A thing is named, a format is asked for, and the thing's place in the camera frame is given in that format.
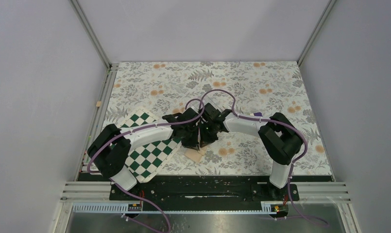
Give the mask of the tan card holder wallet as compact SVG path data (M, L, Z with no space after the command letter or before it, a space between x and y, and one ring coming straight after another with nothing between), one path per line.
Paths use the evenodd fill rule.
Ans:
M208 147L200 148L199 150L186 149L184 156L195 163L200 163L206 154Z

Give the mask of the clear acrylic card box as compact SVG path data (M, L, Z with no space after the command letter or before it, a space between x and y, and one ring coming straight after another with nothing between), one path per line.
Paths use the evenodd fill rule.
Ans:
M206 105L207 103L211 104L215 109L222 112L227 109L225 98L226 94L222 91L209 91L208 93L202 94L198 99L202 100Z

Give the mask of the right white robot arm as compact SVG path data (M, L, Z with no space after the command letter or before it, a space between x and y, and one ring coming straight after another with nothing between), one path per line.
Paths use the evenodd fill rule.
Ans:
M200 146L218 140L218 133L244 133L260 138L268 155L273 160L268 194L280 200L287 194L293 163L305 154L308 143L304 136L282 113L275 113L268 119L261 116L236 114L231 109L219 111L208 103L199 124Z

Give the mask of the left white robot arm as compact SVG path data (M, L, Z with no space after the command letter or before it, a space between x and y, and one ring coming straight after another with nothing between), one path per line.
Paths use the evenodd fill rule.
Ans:
M165 115L160 120L131 127L122 132L115 124L107 125L87 149L90 163L105 179L114 182L121 193L130 200L138 197L140 187L137 179L126 165L129 153L147 144L174 138L183 139L194 131L202 113L192 108L182 114Z

